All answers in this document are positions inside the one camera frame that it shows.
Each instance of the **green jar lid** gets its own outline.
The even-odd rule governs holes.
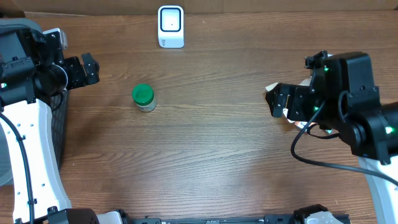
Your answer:
[[[132,90],[132,99],[140,106],[146,106],[150,104],[154,98],[155,94],[153,89],[146,84],[138,84]]]

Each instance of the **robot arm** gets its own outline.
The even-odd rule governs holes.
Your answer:
[[[0,21],[0,112],[21,135],[30,169],[24,169],[14,131],[1,120],[14,177],[16,222],[31,220],[30,203],[36,218],[53,213],[49,208],[71,208],[55,160],[50,97],[99,82],[100,68],[90,54],[82,55],[84,68],[77,57],[64,58],[62,50],[66,48],[66,35],[60,29],[42,32],[27,19]]]
[[[305,57],[305,63],[312,70],[310,86],[279,83],[266,94],[271,115],[281,117],[287,108],[288,119],[311,120],[321,129],[339,131],[338,137],[359,157],[360,167],[376,171],[383,178],[366,175],[378,222],[398,223],[398,103],[380,104],[371,60],[365,53],[328,57],[322,51]],[[318,166],[363,172],[357,167],[342,168],[294,156]]]

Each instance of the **small jar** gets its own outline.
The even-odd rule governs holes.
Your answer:
[[[151,112],[155,109],[157,100],[153,89],[146,84],[138,84],[132,90],[132,99],[143,112]]]

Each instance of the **green light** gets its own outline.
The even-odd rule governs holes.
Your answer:
[[[394,131],[395,131],[395,129],[392,128],[391,126],[386,127],[386,133],[387,134],[393,133]]]

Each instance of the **wire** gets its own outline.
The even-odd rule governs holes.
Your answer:
[[[290,152],[292,153],[292,156],[294,158],[296,158],[297,160],[299,160],[299,161],[305,162],[307,164],[312,164],[312,165],[315,165],[315,166],[323,166],[323,167],[329,167],[329,168],[334,168],[334,169],[342,169],[342,170],[348,170],[348,171],[360,172],[360,173],[363,173],[363,174],[373,175],[375,177],[380,177],[380,178],[382,178],[384,180],[387,180],[387,181],[395,184],[396,186],[398,186],[398,181],[394,180],[393,178],[389,177],[386,174],[382,174],[382,173],[379,173],[379,172],[375,172],[375,171],[372,171],[372,170],[363,169],[363,168],[359,168],[359,167],[352,167],[352,166],[346,166],[346,165],[340,165],[340,164],[332,164],[332,163],[327,163],[327,162],[312,161],[310,159],[304,159],[304,158],[298,156],[294,152],[294,148],[295,148],[297,142],[299,141],[300,137],[303,135],[305,130],[310,126],[310,124],[321,113],[324,105],[325,105],[325,102],[323,102],[321,104],[321,106],[319,107],[317,112],[312,116],[312,118],[308,121],[308,123],[304,126],[304,128],[300,130],[300,132],[297,134],[296,138],[294,138],[294,140],[292,142],[292,146],[290,147]]]
[[[58,110],[59,107],[61,107],[62,103],[63,103],[63,92],[60,93],[60,102],[54,109],[51,109],[51,112]]]
[[[343,123],[346,122],[346,118],[343,116],[343,112],[341,111],[341,102],[343,101],[343,96],[345,96],[347,94],[349,94],[349,91],[344,90],[338,95],[338,105],[337,105],[338,116],[339,116],[341,122],[343,122]]]
[[[307,134],[311,135],[312,137],[316,137],[316,138],[318,138],[318,139],[333,139],[333,138],[340,137],[340,133],[331,134],[331,135],[328,135],[328,136],[316,136],[316,135],[314,135],[314,134],[311,134],[311,129],[312,129],[313,127],[315,127],[316,125],[319,125],[319,124],[313,124],[313,125],[309,126],[309,127],[307,128]]]
[[[0,113],[0,118],[4,120],[5,123],[10,126],[12,132],[15,134],[18,143],[19,143],[19,148],[21,149],[21,154],[22,154],[22,160],[24,161],[24,169],[25,169],[25,177],[26,177],[26,188],[27,188],[27,198],[28,198],[28,203],[29,203],[29,216],[30,216],[30,224],[34,224],[35,220],[35,208],[34,208],[34,199],[33,199],[33,190],[32,190],[32,182],[30,180],[30,170],[29,170],[29,163],[27,160],[27,155],[26,155],[26,150],[24,143],[22,142],[21,135],[19,134],[17,128],[14,126],[14,124],[3,114]]]

